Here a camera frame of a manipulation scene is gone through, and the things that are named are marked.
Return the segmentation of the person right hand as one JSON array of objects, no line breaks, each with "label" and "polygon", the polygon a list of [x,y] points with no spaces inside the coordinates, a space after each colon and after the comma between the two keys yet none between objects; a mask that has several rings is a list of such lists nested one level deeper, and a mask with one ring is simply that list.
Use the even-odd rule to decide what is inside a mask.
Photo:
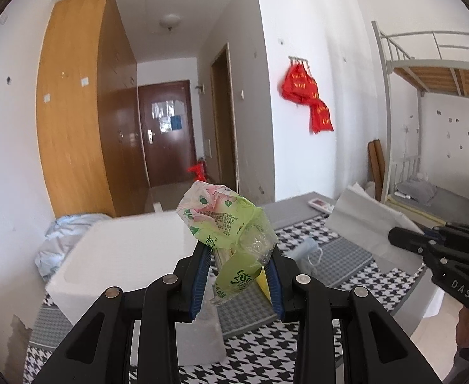
[{"label": "person right hand", "polygon": [[460,348],[469,348],[469,309],[462,307],[456,325],[456,344]]}]

